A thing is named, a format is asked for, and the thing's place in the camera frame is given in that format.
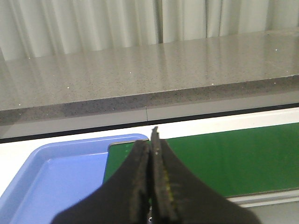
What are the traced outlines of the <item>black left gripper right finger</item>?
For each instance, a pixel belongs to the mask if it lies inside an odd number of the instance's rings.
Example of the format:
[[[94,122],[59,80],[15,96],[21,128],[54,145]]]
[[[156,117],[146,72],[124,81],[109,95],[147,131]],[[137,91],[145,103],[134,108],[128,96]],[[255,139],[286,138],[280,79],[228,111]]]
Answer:
[[[251,211],[197,178],[174,154],[157,127],[151,133],[153,220],[156,224],[258,224]]]

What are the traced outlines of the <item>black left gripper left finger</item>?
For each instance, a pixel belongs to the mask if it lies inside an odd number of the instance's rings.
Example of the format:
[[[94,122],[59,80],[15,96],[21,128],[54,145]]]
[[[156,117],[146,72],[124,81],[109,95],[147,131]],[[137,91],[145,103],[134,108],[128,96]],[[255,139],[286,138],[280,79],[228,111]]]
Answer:
[[[145,224],[150,209],[150,146],[137,140],[117,171],[96,191],[58,213],[54,224]]]

